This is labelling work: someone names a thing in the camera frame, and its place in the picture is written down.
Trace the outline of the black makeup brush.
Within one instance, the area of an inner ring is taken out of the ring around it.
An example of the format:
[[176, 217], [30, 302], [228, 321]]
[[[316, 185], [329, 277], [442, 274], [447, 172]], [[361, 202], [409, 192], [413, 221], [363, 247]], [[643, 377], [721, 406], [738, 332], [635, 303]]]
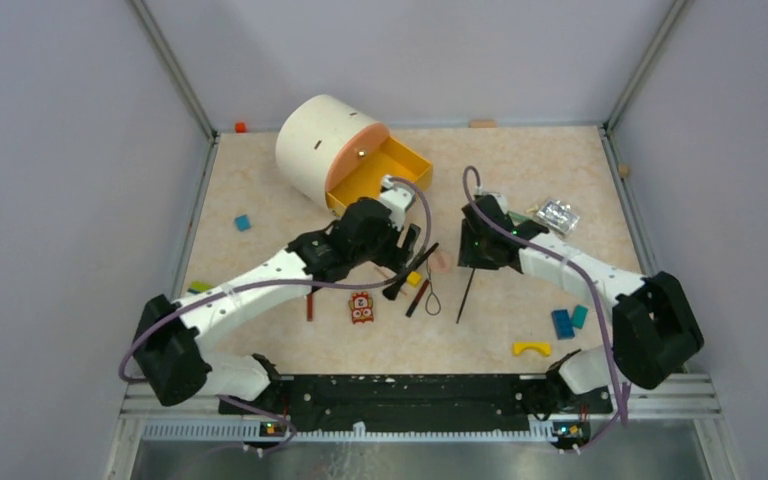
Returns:
[[421, 255], [412, 260], [404, 272], [395, 276], [393, 281], [382, 289], [383, 297], [387, 300], [395, 300], [410, 274], [416, 271], [439, 248], [439, 245], [439, 242], [435, 242]]

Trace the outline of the thin black stick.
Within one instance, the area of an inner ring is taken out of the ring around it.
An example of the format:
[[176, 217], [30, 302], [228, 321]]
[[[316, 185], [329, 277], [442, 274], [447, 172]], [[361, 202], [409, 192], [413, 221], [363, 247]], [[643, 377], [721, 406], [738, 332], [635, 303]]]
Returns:
[[464, 288], [464, 292], [463, 292], [463, 295], [462, 295], [462, 298], [461, 298], [461, 302], [460, 302], [460, 305], [459, 305], [459, 308], [458, 308], [457, 317], [456, 317], [456, 321], [455, 321], [456, 325], [460, 324], [460, 322], [461, 322], [461, 319], [462, 319], [462, 316], [463, 316], [463, 313], [464, 313], [464, 310], [465, 310], [465, 307], [466, 307], [466, 304], [467, 304], [467, 301], [468, 301], [468, 298], [469, 298], [469, 294], [470, 294], [470, 291], [471, 291], [471, 287], [472, 287], [472, 284], [473, 284], [473, 281], [474, 281], [474, 277], [475, 277], [476, 271], [477, 271], [477, 269], [475, 269], [475, 268], [471, 269], [471, 271], [470, 271], [470, 275], [469, 275], [467, 284], [466, 284], [466, 286]]

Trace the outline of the cream round drawer organizer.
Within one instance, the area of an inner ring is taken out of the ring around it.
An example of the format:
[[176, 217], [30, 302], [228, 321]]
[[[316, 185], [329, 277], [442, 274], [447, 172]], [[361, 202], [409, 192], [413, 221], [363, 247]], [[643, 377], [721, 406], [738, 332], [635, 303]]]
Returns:
[[321, 94], [293, 111], [279, 130], [275, 160], [282, 176], [336, 216], [362, 197], [375, 198], [386, 175], [426, 191], [432, 163], [360, 110]]

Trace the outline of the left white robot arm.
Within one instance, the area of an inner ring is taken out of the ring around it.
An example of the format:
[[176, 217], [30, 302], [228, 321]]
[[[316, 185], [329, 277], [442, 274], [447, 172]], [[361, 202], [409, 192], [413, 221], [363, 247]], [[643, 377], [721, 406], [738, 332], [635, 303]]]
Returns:
[[199, 294], [148, 300], [118, 367], [120, 378], [129, 385], [148, 386], [163, 407], [197, 395], [230, 395], [257, 413], [274, 410], [281, 388], [271, 365], [253, 355], [217, 354], [216, 344], [290, 300], [321, 289], [356, 290], [345, 280], [359, 266], [372, 263], [394, 274], [365, 284], [367, 290], [403, 279], [412, 269], [416, 240], [428, 242], [431, 236], [429, 227], [406, 221], [416, 202], [430, 221], [422, 189], [405, 178], [385, 175], [377, 197], [351, 203], [327, 227], [299, 235], [252, 270]]

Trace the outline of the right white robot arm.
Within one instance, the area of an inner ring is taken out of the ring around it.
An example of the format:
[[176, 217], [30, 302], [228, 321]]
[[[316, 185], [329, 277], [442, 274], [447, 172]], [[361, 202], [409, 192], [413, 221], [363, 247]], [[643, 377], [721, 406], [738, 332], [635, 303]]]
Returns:
[[588, 392], [611, 387], [626, 423], [631, 387], [655, 389], [703, 348], [704, 335], [677, 277], [622, 270], [533, 220], [513, 224], [506, 198], [484, 189], [472, 165], [461, 184], [467, 203], [460, 265], [510, 268], [547, 281], [590, 303], [597, 316], [601, 345], [569, 354], [550, 370], [557, 378], [546, 385], [546, 397], [554, 409], [572, 412]]

